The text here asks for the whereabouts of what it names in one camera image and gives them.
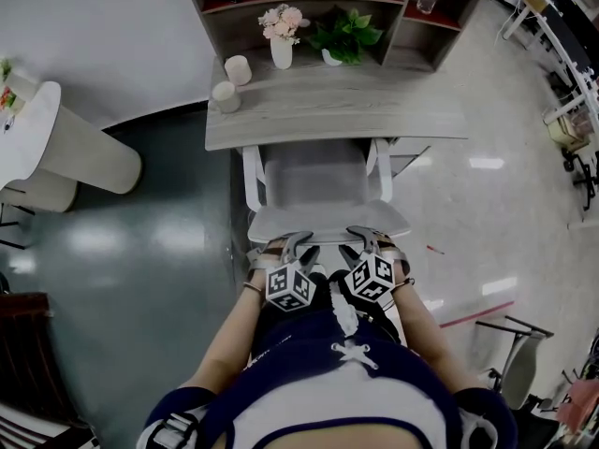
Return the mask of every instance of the gray chair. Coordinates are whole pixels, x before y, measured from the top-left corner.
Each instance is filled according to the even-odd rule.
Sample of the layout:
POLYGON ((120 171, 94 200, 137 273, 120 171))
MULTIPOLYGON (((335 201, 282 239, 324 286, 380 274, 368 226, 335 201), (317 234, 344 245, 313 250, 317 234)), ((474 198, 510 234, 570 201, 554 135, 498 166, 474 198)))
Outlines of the gray chair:
POLYGON ((408 233, 410 225, 388 204, 387 141, 375 138, 366 148, 351 139, 270 145, 262 154, 257 147, 244 148, 246 201, 256 212, 249 240, 264 243, 310 230, 310 244, 359 242, 345 231, 351 225, 374 227, 391 237, 408 233), (258 197, 259 181, 265 185, 265 204, 258 197))
POLYGON ((476 321, 476 324, 514 334, 512 348, 505 361, 503 372, 500 373, 497 369, 492 369, 490 376, 495 378, 495 390, 502 394, 507 406, 512 410, 518 410, 531 394, 531 387, 536 375, 538 348, 541 342, 551 338, 553 333, 511 316, 505 316, 505 319, 526 326, 530 331, 493 325, 483 321, 476 321))

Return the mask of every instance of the colorful flower arrangement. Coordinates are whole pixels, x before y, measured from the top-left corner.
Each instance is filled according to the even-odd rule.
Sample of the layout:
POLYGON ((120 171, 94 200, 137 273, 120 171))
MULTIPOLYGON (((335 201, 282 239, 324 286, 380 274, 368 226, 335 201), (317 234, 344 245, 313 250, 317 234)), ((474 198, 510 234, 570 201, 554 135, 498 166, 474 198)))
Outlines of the colorful flower arrangement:
POLYGON ((5 87, 2 96, 0 96, 0 110, 12 107, 16 99, 17 96, 10 91, 10 88, 5 87))
POLYGON ((295 45, 300 43, 300 39, 296 38, 295 34, 300 26, 301 18, 301 11, 297 8, 281 4, 259 17, 258 22, 264 27, 263 35, 268 40, 279 38, 295 45))
POLYGON ((12 71, 12 65, 10 64, 9 59, 3 58, 2 60, 0 60, 0 79, 2 79, 2 81, 7 80, 8 75, 10 74, 11 71, 12 71))

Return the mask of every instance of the floor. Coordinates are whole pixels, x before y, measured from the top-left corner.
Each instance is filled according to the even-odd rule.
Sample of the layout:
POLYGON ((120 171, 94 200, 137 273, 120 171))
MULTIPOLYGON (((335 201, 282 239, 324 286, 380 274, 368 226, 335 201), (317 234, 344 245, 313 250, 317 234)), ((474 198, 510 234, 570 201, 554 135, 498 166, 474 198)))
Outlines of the floor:
MULTIPOLYGON (((555 332, 533 387, 545 396, 599 326, 599 230, 566 227, 576 195, 541 121, 548 99, 531 54, 516 38, 495 44, 506 17, 484 1, 442 73, 426 77, 455 81, 471 138, 431 148, 395 180, 393 204, 412 224, 398 243, 437 317, 513 300, 511 314, 555 332)), ((18 215, 21 229, 3 229, 31 249, 0 248, 0 270, 14 291, 50 294, 60 366, 109 449, 133 447, 151 406, 193 371, 235 300, 238 173, 234 156, 203 151, 203 117, 119 136, 145 160, 132 195, 84 187, 75 211, 18 215)), ((446 334, 471 368, 503 365, 509 336, 473 322, 446 334)))

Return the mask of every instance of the wooden desk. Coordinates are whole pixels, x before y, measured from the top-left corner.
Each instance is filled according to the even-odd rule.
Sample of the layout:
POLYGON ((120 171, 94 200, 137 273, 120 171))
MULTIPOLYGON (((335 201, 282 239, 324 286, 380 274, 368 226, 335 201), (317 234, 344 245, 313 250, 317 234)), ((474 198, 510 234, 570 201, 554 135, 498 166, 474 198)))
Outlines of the wooden desk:
MULTIPOLYGON (((252 68, 241 108, 221 114, 211 102, 206 150, 332 138, 468 138, 451 78, 382 67, 327 66, 309 49, 278 70, 268 50, 244 53, 252 68)), ((227 80, 215 60, 212 86, 227 80)))

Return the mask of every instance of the gray floor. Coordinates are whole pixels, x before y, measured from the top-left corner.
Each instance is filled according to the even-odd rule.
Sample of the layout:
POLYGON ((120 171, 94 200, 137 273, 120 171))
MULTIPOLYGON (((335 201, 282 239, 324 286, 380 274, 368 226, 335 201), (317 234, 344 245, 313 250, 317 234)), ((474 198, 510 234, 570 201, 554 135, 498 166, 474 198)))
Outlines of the gray floor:
POLYGON ((153 404, 196 368, 235 300, 229 152, 204 151, 205 115, 117 136, 141 153, 128 196, 85 185, 67 214, 8 208, 13 292, 43 291, 67 387, 102 447, 134 447, 153 404))

